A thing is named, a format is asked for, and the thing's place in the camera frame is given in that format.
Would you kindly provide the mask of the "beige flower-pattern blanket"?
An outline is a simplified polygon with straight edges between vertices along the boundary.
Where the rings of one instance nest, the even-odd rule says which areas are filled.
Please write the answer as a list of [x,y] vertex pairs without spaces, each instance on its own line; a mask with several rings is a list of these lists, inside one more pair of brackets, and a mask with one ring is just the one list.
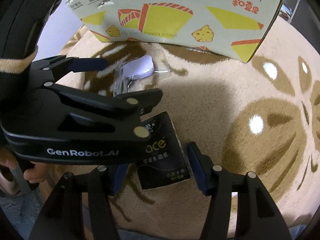
[[[230,172],[255,172],[276,202],[293,239],[319,208],[319,53],[291,24],[277,18],[249,63],[169,44],[102,43],[83,25],[60,55],[105,58],[105,70],[70,73],[59,84],[111,96],[120,63],[155,53],[167,76],[138,81],[160,88],[183,148],[197,143]],[[142,190],[131,164],[110,197],[121,239],[199,239],[210,197],[194,178]]]

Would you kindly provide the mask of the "open cardboard box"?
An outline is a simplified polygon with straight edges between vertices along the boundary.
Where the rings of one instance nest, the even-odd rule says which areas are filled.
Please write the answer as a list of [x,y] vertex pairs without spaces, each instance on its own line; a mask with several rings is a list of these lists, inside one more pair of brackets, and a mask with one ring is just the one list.
[[165,43],[248,62],[283,0],[69,0],[101,42]]

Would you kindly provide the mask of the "black tissue pack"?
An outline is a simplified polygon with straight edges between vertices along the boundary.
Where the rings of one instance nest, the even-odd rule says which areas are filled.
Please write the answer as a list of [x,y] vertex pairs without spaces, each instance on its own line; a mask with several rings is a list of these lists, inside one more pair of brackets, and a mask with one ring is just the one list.
[[191,178],[189,164],[167,112],[143,122],[150,138],[143,146],[137,173],[143,190],[166,187]]

